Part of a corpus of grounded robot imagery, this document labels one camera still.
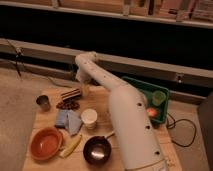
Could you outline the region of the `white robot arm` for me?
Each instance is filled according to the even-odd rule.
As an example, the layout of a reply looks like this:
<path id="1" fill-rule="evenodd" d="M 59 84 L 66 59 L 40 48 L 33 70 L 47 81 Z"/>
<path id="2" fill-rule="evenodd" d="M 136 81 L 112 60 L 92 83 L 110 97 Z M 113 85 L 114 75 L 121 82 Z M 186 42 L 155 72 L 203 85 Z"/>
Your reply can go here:
<path id="1" fill-rule="evenodd" d="M 93 78 L 109 91 L 108 110 L 125 171 L 169 171 L 141 93 L 96 64 L 95 52 L 75 57 L 77 80 Z"/>

